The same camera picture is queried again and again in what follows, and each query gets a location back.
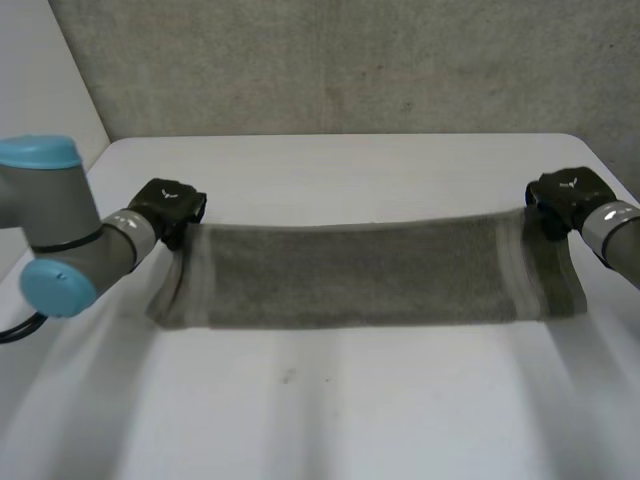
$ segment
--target concrete wall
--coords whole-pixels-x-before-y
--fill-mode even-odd
[[[69,135],[90,167],[109,145],[47,0],[0,0],[0,138]],[[0,231],[0,279],[26,250]]]
[[[50,1],[114,140],[565,132],[640,194],[638,0]]]

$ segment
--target small stain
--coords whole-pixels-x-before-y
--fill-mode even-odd
[[[284,372],[282,376],[282,384],[287,385],[288,383],[293,382],[296,379],[296,369],[289,368]]]

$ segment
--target gray wall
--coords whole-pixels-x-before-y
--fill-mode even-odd
[[[640,194],[638,0],[50,2],[113,140],[565,132]]]

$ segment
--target gray arm segment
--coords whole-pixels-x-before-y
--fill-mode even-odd
[[[640,221],[613,232],[604,253],[611,268],[640,289]]]
[[[18,205],[11,187],[0,177],[0,229],[20,226]]]
[[[582,228],[585,243],[640,289],[640,210],[626,202],[596,209]]]

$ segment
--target black cable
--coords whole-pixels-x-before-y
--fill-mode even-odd
[[[44,324],[46,316],[41,313],[34,313],[27,320],[15,327],[0,332],[0,345],[4,343],[16,342],[31,335]]]

